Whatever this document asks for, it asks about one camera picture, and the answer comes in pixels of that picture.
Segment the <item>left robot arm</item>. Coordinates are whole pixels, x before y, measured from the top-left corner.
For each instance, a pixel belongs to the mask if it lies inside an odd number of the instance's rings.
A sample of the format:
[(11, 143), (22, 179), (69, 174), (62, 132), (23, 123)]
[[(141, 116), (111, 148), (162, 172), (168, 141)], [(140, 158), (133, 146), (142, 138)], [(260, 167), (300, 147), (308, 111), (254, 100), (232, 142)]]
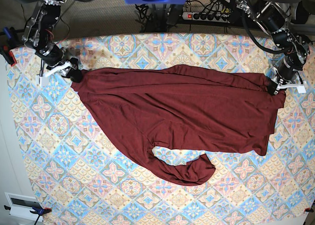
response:
[[(310, 40), (290, 30), (288, 13), (282, 3), (299, 3), (301, 0), (236, 0), (236, 8), (242, 13), (242, 23), (248, 36), (263, 51), (274, 55), (283, 54), (280, 64), (272, 68), (268, 92), (277, 95), (281, 90), (295, 88), (298, 93), (306, 93), (300, 76), (310, 54)], [(247, 19), (255, 22), (260, 29), (271, 36), (277, 50), (266, 48), (256, 40), (247, 24)]]

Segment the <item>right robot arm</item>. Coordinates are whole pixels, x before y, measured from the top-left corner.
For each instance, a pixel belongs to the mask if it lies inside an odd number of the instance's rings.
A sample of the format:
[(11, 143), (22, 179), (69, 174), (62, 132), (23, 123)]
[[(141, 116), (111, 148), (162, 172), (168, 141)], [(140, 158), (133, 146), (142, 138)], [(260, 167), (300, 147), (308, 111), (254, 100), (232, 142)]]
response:
[(53, 29), (61, 19), (61, 5), (66, 0), (16, 0), (20, 3), (35, 2), (31, 17), (26, 21), (23, 44), (32, 48), (41, 58), (41, 68), (35, 77), (40, 86), (49, 84), (49, 77), (59, 73), (63, 78), (79, 83), (83, 74), (78, 67), (78, 59), (69, 56), (66, 49), (53, 42)]

